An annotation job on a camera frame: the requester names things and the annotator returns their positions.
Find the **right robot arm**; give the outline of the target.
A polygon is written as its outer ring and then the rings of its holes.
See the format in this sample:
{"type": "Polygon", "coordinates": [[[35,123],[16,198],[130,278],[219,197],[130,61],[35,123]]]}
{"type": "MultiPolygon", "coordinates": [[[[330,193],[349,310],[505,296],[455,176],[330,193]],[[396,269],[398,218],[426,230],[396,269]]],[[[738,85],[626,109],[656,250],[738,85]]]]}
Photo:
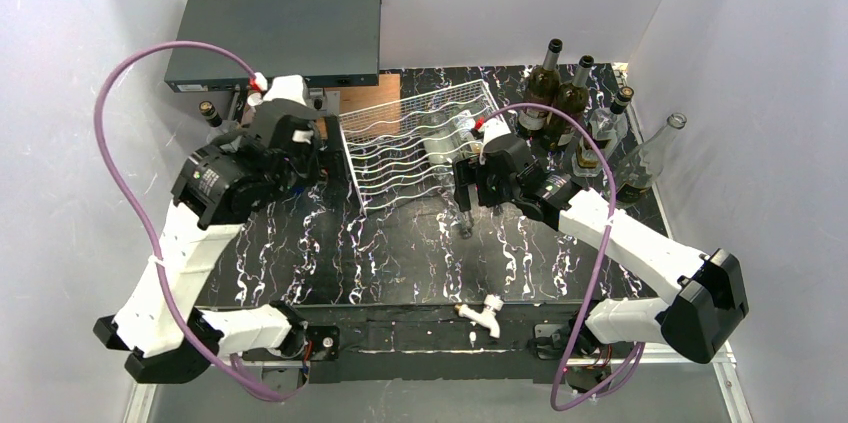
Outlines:
{"type": "Polygon", "coordinates": [[[500,150],[452,165],[454,199],[469,210],[510,203],[531,220],[604,252],[646,283],[653,298],[592,300],[576,346],[583,354],[607,344],[666,344],[700,364],[713,360],[749,312],[741,265],[730,252],[708,255],[673,241],[627,215],[608,211],[597,191],[544,169],[524,150],[500,150]]]}

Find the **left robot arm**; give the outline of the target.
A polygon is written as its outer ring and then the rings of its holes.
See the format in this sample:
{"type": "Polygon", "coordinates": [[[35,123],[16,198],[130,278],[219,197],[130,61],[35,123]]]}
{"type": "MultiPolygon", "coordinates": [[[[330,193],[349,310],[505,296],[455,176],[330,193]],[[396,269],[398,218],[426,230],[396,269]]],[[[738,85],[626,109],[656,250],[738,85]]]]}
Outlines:
{"type": "Polygon", "coordinates": [[[308,323],[286,303],[234,311],[195,303],[251,215],[316,181],[317,117],[308,104],[263,103],[246,131],[222,135],[187,158],[139,283],[93,328],[107,348],[127,352],[125,368],[136,382],[190,382],[210,367],[211,355],[266,349],[297,359],[305,350],[308,323]]]}

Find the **clear bottle copper cap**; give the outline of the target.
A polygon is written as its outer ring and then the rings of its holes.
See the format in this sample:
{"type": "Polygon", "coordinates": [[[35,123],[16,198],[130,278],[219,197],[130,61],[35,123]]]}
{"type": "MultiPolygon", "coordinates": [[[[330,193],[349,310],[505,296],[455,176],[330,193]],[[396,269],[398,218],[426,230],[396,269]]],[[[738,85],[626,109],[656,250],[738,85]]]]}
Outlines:
{"type": "Polygon", "coordinates": [[[483,139],[475,133],[476,124],[477,119],[470,110],[462,110],[448,120],[449,136],[455,149],[456,160],[482,152],[483,139]]]}

